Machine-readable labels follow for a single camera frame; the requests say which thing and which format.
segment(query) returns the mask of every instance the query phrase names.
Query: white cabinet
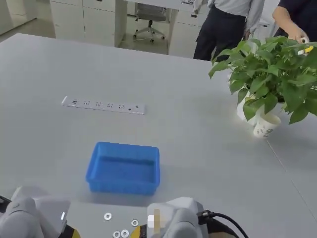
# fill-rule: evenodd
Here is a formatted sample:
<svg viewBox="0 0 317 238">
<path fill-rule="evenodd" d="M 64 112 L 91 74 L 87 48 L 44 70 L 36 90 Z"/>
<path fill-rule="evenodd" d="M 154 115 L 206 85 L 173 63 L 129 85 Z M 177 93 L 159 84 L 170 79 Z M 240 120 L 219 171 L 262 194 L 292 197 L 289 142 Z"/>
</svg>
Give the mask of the white cabinet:
<svg viewBox="0 0 317 238">
<path fill-rule="evenodd" d="M 169 52 L 171 56 L 192 58 L 196 48 L 196 38 L 200 27 L 176 23 L 173 29 Z"/>
<path fill-rule="evenodd" d="M 135 16 L 135 2 L 132 2 L 132 1 L 128 2 L 128 15 Z"/>
<path fill-rule="evenodd" d="M 168 54 L 192 58 L 196 48 L 196 39 L 209 9 L 203 8 L 197 17 L 191 12 L 179 11 L 173 27 Z"/>
<path fill-rule="evenodd" d="M 56 38 L 84 41 L 85 28 L 83 7 L 51 2 Z"/>
<path fill-rule="evenodd" d="M 176 22 L 193 26 L 202 26 L 206 18 L 206 14 L 195 15 L 187 11 L 179 11 Z"/>
<path fill-rule="evenodd" d="M 115 12 L 115 0 L 83 0 L 85 7 Z"/>
<path fill-rule="evenodd" d="M 116 0 L 114 7 L 99 10 L 84 7 L 86 42 L 118 47 L 126 32 L 127 2 Z"/>
<path fill-rule="evenodd" d="M 84 7 L 86 42 L 114 46 L 115 13 Z"/>
<path fill-rule="evenodd" d="M 0 0 L 0 34 L 13 28 L 11 15 L 6 1 Z"/>
<path fill-rule="evenodd" d="M 83 1 L 82 0 L 51 0 L 51 2 L 59 2 L 59 3 L 65 3 L 70 5 L 76 5 L 76 6 L 82 6 Z"/>
</svg>

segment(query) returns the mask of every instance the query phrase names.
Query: dark pants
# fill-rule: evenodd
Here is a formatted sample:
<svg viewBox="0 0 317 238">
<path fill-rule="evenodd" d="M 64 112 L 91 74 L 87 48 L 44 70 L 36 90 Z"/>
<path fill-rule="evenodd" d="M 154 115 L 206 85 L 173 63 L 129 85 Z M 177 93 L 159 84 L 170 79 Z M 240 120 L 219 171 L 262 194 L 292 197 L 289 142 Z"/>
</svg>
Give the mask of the dark pants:
<svg viewBox="0 0 317 238">
<path fill-rule="evenodd" d="M 242 40 L 246 18 L 223 12 L 213 6 L 202 25 L 197 37 L 194 59 L 211 60 L 224 49 L 232 49 Z M 220 56 L 217 61 L 226 60 L 228 56 Z"/>
</svg>

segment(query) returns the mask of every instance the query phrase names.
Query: floor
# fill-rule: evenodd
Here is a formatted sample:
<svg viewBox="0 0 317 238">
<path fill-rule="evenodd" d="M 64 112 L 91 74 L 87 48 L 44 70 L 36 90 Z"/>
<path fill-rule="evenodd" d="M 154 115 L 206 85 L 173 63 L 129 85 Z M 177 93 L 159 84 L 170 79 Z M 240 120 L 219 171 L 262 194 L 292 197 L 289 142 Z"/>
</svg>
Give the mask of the floor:
<svg viewBox="0 0 317 238">
<path fill-rule="evenodd" d="M 55 38 L 54 25 L 52 20 L 51 6 L 49 0 L 37 0 L 38 18 L 27 22 L 9 32 L 0 35 L 0 42 L 15 35 L 16 33 L 23 33 L 36 36 L 44 36 Z M 18 22 L 23 16 L 15 14 L 12 16 L 13 21 Z M 167 40 L 162 40 L 160 36 L 156 36 L 153 43 L 150 42 L 150 33 L 145 32 L 138 35 L 137 39 L 133 39 L 136 29 L 143 29 L 147 27 L 148 22 L 144 20 L 135 21 L 135 17 L 127 17 L 127 31 L 120 48 L 146 51 L 158 54 L 167 55 Z M 168 24 L 161 22 L 154 22 L 155 29 L 167 34 Z"/>
</svg>

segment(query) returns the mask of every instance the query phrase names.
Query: desk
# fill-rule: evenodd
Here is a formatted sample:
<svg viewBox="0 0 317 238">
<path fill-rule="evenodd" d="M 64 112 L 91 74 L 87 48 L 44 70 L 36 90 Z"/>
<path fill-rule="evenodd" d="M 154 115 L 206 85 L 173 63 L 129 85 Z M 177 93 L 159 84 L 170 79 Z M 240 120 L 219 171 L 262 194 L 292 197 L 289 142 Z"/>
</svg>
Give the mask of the desk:
<svg viewBox="0 0 317 238">
<path fill-rule="evenodd" d="M 153 74 L 157 65 L 166 77 Z M 210 67 L 207 61 L 22 34 L 0 43 L 0 193 L 10 196 L 33 184 L 110 207 L 189 196 L 236 219 L 250 237 L 314 237 L 316 221 L 289 174 L 236 116 L 227 72 L 210 81 Z M 144 103 L 147 113 L 63 107 L 65 95 Z M 156 194 L 91 194 L 85 173 L 97 141 L 157 146 Z M 129 208 L 125 212 L 119 215 L 133 218 Z"/>
<path fill-rule="evenodd" d="M 288 125 L 289 117 L 280 117 L 283 124 L 268 142 L 317 218 L 317 118 Z"/>
</svg>

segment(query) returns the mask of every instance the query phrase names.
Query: black cable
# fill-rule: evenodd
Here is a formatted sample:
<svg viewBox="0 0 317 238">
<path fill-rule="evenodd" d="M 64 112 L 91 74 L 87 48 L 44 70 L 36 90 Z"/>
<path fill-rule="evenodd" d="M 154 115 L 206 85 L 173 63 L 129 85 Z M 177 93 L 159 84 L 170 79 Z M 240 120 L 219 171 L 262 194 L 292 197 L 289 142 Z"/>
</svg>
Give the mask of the black cable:
<svg viewBox="0 0 317 238">
<path fill-rule="evenodd" d="M 242 233 L 242 235 L 245 237 L 245 238 L 249 238 L 248 235 L 245 233 L 245 231 L 241 228 L 241 226 L 235 221 L 233 220 L 231 217 L 227 216 L 227 215 L 224 215 L 224 214 L 221 214 L 221 213 L 218 213 L 218 212 L 210 212 L 209 213 L 209 217 L 210 218 L 213 218 L 213 217 L 222 217 L 226 220 L 228 220 L 229 222 L 231 222 L 232 224 L 234 224 L 236 226 L 236 228 L 238 228 L 238 230 Z"/>
</svg>

